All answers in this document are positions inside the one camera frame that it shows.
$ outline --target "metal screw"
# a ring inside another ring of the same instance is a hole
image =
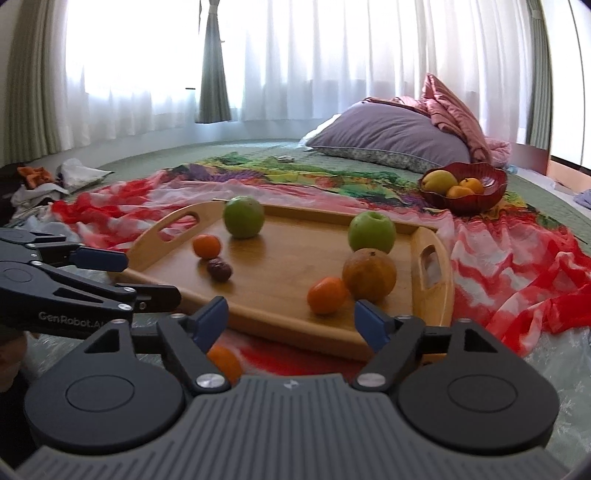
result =
[[[218,388],[226,383],[220,374],[203,374],[197,377],[195,383],[201,388]]]
[[[358,376],[357,383],[362,387],[376,388],[384,385],[386,383],[386,378],[381,374],[371,372]]]

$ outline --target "wall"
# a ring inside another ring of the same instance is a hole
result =
[[[22,0],[8,0],[2,5],[0,0],[0,165],[4,160],[4,115],[8,57],[12,43],[12,33],[17,23],[17,13]]]
[[[294,138],[303,137],[326,120],[328,119],[192,124],[185,128],[173,128],[97,142],[88,147],[48,155],[35,160],[31,166],[45,167],[50,172],[54,172],[64,160],[77,158],[87,167],[99,168],[122,158],[184,145],[248,140],[289,139],[293,141]]]

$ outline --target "red fruit bowl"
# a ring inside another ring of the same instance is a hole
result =
[[[449,199],[438,193],[423,191],[423,178],[435,170],[447,170],[458,182],[463,179],[478,179],[484,185],[484,193]],[[448,209],[457,216],[478,215],[487,212],[501,201],[507,190],[507,174],[488,163],[450,163],[447,167],[433,168],[426,172],[418,181],[418,189],[423,198],[435,208]]]

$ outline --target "pink duvet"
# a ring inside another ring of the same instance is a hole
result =
[[[366,101],[388,103],[410,108],[427,115],[439,130],[462,139],[470,151],[472,163],[485,162],[505,167],[511,155],[511,144],[486,137],[470,109],[435,75],[427,73],[420,99],[403,96],[392,100],[366,98]]]

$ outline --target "wooden tray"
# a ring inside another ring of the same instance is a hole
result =
[[[226,297],[229,326],[237,331],[339,357],[367,361],[372,351],[355,330],[353,300],[328,318],[316,317],[306,303],[308,289],[327,276],[340,277],[351,250],[347,228],[354,215],[265,206],[265,225],[255,238],[236,240],[222,218],[224,201],[198,203],[171,213],[138,238],[127,255],[129,268],[118,281],[172,284],[183,297],[180,310],[193,313],[216,295]],[[197,224],[170,241],[159,232],[186,216]],[[449,325],[453,278],[448,254],[435,232],[396,223],[390,255],[398,270],[392,293],[378,306],[390,315],[414,314],[428,325]],[[220,256],[233,268],[225,284],[214,283],[192,250],[200,233],[222,241]],[[426,262],[436,258],[441,278],[426,285]]]

